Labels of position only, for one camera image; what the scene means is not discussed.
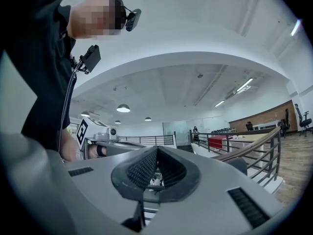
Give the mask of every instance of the glass wall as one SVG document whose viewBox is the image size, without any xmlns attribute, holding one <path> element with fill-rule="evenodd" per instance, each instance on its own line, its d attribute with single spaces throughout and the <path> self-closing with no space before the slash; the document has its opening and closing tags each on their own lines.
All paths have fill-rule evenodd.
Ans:
<svg viewBox="0 0 313 235">
<path fill-rule="evenodd" d="M 167 122 L 163 123 L 164 135 L 173 135 L 176 131 L 177 145 L 186 145 L 190 143 L 189 130 L 193 131 L 195 126 L 200 133 L 211 133 L 215 130 L 228 128 L 229 123 L 222 116 Z"/>
<path fill-rule="evenodd" d="M 189 144 L 186 121 L 163 123 L 164 135 L 173 135 L 176 131 L 176 145 Z"/>
</svg>

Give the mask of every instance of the air intake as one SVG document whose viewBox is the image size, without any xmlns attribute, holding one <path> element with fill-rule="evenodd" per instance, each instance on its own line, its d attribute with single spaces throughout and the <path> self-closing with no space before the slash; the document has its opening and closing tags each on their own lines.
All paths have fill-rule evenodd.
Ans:
<svg viewBox="0 0 313 235">
<path fill-rule="evenodd" d="M 257 228 L 269 220 L 268 216 L 241 188 L 229 190 L 228 194 L 235 201 L 253 228 Z"/>
<path fill-rule="evenodd" d="M 77 170 L 69 170 L 68 173 L 71 177 L 78 176 L 87 172 L 93 171 L 91 167 L 84 167 Z"/>
</svg>

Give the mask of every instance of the brick wall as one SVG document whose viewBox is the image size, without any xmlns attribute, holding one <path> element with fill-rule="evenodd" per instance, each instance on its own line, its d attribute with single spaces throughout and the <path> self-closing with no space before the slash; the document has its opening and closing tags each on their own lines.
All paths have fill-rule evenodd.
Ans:
<svg viewBox="0 0 313 235">
<path fill-rule="evenodd" d="M 294 112 L 294 107 L 292 100 L 281 104 L 275 108 L 267 110 L 265 112 L 261 112 L 259 114 L 242 118 L 236 121 L 229 122 L 229 126 L 233 129 L 237 129 L 237 132 L 246 131 L 246 123 L 250 121 L 253 125 L 259 123 L 267 123 L 271 121 L 275 121 L 275 114 L 277 115 L 277 119 L 284 119 L 285 118 L 285 109 L 289 109 L 289 124 L 290 129 L 288 131 L 297 131 L 297 120 L 296 115 Z"/>
</svg>

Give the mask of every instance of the white robot body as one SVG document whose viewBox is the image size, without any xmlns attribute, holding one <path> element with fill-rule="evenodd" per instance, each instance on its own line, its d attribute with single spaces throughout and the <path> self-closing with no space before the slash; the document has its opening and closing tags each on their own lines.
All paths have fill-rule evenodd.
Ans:
<svg viewBox="0 0 313 235">
<path fill-rule="evenodd" d="M 82 150 L 86 139 L 91 141 L 118 141 L 119 136 L 116 134 L 116 129 L 112 128 L 99 120 L 83 117 L 77 134 L 77 143 Z"/>
</svg>

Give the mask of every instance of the black t-shirt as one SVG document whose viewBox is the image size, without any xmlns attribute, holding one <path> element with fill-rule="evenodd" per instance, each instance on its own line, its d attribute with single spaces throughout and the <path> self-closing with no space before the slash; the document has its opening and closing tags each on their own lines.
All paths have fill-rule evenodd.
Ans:
<svg viewBox="0 0 313 235">
<path fill-rule="evenodd" d="M 56 149 L 63 103 L 71 77 L 70 52 L 75 40 L 67 35 L 70 6 L 62 0 L 36 0 L 28 6 L 21 27 L 10 34 L 5 50 L 37 95 L 22 133 Z M 62 129 L 69 125 L 67 115 Z"/>
</svg>

